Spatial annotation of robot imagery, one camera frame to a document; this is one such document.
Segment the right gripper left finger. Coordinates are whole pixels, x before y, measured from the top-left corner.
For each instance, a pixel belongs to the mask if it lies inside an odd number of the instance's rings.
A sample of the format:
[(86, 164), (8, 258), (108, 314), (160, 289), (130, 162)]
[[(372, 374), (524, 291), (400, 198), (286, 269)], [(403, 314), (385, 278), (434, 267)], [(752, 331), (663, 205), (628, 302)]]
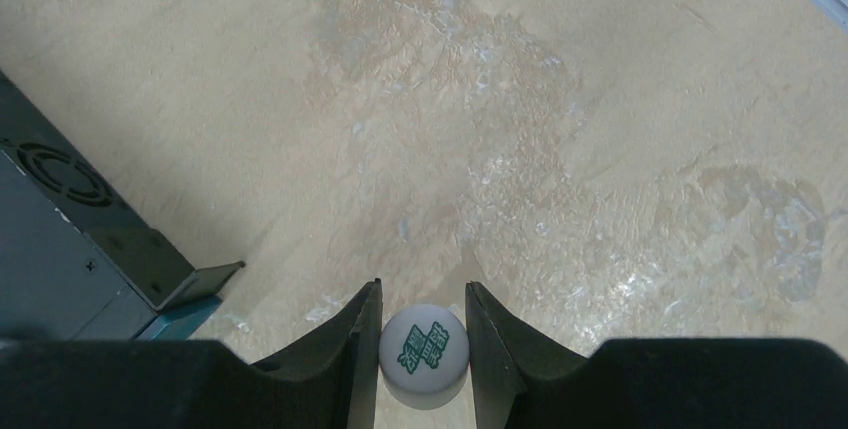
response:
[(14, 342), (5, 428), (370, 428), (382, 286), (257, 362), (217, 340)]

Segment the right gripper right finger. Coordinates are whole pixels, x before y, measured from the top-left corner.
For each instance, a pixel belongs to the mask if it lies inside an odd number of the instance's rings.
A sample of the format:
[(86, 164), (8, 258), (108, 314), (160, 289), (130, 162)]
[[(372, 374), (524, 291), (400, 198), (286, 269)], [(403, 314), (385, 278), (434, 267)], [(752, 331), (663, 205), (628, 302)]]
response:
[(465, 288), (480, 428), (843, 428), (847, 364), (797, 338), (610, 339), (589, 356)]

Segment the white bottle cap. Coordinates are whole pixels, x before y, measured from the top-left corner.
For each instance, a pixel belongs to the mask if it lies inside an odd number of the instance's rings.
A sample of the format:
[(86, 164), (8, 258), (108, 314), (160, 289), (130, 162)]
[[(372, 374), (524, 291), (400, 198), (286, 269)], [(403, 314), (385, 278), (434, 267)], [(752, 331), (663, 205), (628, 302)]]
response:
[(379, 366), (389, 393), (416, 410), (433, 410), (453, 400), (470, 365), (467, 331), (448, 309), (414, 304), (384, 326)]

